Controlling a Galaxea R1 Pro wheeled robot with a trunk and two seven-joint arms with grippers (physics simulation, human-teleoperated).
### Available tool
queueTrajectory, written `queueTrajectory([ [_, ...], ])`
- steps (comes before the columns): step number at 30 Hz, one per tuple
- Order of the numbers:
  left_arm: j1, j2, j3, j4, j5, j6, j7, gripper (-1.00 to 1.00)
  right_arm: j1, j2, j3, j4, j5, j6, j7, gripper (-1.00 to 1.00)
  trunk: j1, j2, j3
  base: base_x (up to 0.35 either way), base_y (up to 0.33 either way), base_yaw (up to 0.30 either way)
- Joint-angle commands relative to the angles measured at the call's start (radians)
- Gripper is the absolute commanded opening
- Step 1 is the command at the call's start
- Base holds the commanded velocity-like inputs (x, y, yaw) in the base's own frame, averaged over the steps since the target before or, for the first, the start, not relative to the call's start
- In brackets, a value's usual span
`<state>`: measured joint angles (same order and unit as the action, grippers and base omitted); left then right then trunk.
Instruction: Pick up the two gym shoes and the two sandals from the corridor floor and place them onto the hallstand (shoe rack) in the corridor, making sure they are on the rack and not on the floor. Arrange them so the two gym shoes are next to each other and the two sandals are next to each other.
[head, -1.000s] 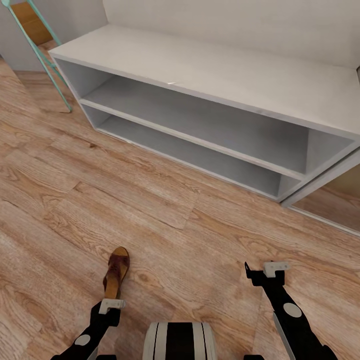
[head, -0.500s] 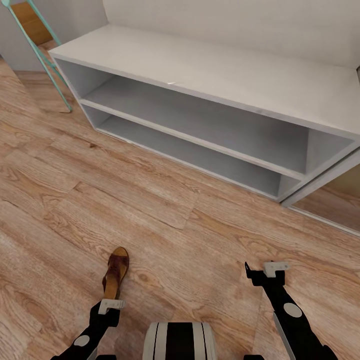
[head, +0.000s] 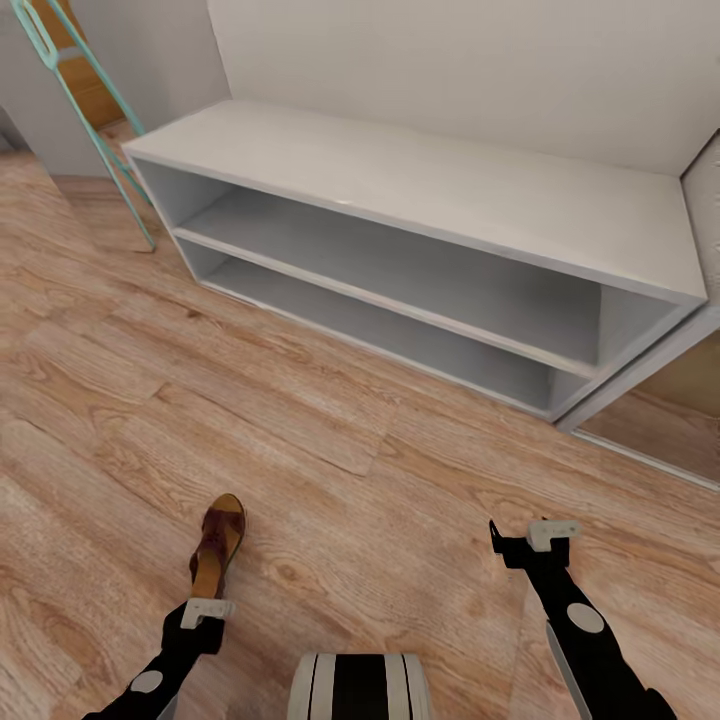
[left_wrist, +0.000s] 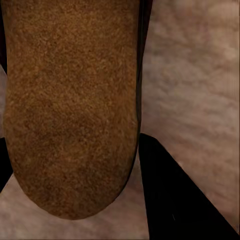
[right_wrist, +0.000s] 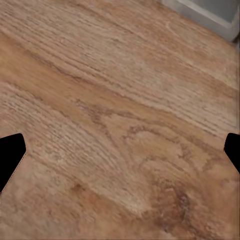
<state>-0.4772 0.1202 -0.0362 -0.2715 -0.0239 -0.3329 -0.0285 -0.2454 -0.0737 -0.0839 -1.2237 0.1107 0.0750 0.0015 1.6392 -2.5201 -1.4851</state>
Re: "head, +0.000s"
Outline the sandal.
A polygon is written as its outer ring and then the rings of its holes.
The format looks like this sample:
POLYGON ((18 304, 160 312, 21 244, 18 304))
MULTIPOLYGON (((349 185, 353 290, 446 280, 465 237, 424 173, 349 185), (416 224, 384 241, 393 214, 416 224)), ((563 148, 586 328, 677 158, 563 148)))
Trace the sandal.
POLYGON ((245 509, 238 497, 226 493, 212 505, 202 522, 201 542, 189 561, 193 589, 188 601, 222 601, 224 575, 244 539, 245 509))

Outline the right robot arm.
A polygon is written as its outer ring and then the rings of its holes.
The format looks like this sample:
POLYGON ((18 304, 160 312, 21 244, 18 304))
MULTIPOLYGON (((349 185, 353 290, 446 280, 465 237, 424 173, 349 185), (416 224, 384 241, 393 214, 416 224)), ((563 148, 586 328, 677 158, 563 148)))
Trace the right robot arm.
POLYGON ((525 569, 541 598, 546 633, 582 720, 677 720, 653 688, 645 688, 623 660, 605 618, 573 583, 569 537, 582 532, 576 519, 527 521, 530 537, 501 537, 489 521, 493 550, 507 569, 525 569))

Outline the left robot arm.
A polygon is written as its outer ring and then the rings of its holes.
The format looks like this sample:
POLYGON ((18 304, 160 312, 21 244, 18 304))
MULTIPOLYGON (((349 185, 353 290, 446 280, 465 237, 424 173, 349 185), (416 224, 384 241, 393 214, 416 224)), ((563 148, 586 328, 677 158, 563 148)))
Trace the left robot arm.
POLYGON ((217 655, 222 618, 235 613, 233 601, 190 599, 165 619, 158 654, 134 678, 127 692, 100 713, 82 720, 173 720, 180 686, 199 655, 217 655))

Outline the robot trunk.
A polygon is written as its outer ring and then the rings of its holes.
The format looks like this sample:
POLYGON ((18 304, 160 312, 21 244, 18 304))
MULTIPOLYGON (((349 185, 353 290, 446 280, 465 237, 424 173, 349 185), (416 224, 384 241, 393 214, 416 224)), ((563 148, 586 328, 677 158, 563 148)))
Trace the robot trunk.
POLYGON ((418 655, 305 653, 287 720, 433 720, 418 655))

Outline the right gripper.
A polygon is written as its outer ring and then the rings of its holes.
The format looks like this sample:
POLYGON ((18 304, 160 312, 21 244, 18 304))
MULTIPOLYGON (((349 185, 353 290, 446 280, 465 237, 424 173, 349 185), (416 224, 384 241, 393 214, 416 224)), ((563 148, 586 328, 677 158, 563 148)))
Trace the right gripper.
POLYGON ((492 520, 489 521, 493 550, 503 553, 507 569, 525 569, 531 583, 544 572, 552 570, 564 572, 569 566, 569 541, 565 538, 552 538, 551 551, 535 553, 527 543, 527 537, 501 537, 492 520))

